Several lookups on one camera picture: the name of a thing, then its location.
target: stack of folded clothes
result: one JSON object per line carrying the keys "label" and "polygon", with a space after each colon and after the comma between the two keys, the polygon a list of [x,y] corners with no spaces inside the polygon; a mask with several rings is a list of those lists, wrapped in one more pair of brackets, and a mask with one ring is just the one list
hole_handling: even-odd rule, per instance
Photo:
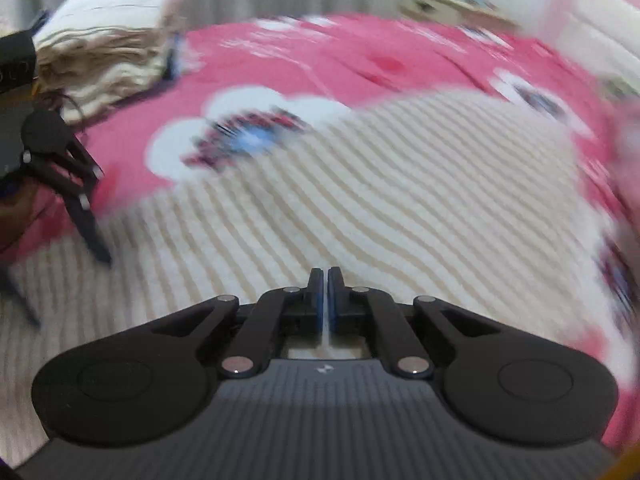
{"label": "stack of folded clothes", "polygon": [[33,38],[43,91],[62,90],[69,124],[154,86],[167,70],[182,0],[67,0]]}

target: pink blanket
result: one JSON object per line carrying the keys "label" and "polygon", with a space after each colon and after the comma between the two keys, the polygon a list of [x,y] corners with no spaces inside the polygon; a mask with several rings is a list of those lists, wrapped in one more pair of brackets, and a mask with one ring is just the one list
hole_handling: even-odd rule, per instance
{"label": "pink blanket", "polygon": [[[532,106],[574,131],[587,197],[616,212],[604,167],[610,121],[594,81],[531,38],[370,16],[257,20],[188,34],[198,67],[168,91],[120,108],[88,131],[88,149],[105,171],[92,207],[98,216],[203,170],[184,163],[191,137],[252,110],[286,110],[311,125],[396,92],[473,87]],[[259,137],[252,137],[259,142]],[[229,153],[232,163],[234,153]],[[68,230],[56,205],[23,238],[21,254]],[[597,330],[577,343],[610,367]],[[620,381],[621,402],[605,441],[620,445],[635,405],[634,382]]]}

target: logo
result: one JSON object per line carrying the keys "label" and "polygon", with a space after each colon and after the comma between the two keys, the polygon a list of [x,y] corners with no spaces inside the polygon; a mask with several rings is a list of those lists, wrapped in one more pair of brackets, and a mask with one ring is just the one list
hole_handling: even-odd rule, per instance
{"label": "logo", "polygon": [[327,375],[334,371],[334,367],[331,365],[324,365],[322,368],[316,368],[316,370],[321,374]]}
{"label": "logo", "polygon": [[268,151],[282,140],[285,131],[300,132],[305,126],[297,115],[282,108],[271,112],[248,112],[209,123],[203,137],[192,139],[195,153],[182,158],[187,166],[209,166],[217,170],[234,155],[255,155]]}

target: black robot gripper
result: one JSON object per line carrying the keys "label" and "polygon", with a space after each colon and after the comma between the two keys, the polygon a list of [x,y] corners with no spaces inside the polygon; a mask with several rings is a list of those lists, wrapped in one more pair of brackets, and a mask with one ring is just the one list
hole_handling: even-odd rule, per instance
{"label": "black robot gripper", "polygon": [[60,354],[33,381],[50,441],[27,479],[591,479],[617,402],[586,354],[431,296],[327,279],[331,336],[371,358],[294,360],[324,275],[222,295]]}

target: cream striped fabric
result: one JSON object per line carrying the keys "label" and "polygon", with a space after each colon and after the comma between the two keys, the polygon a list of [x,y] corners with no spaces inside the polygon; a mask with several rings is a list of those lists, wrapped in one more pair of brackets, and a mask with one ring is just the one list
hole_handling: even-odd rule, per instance
{"label": "cream striped fabric", "polygon": [[557,337],[604,305],[593,214],[564,130],[484,94],[413,96],[307,132],[101,222],[114,265],[77,236],[13,271],[41,332],[2,305],[0,456],[44,441],[30,383],[57,353],[215,294],[255,301],[340,265],[399,301],[433,294]]}

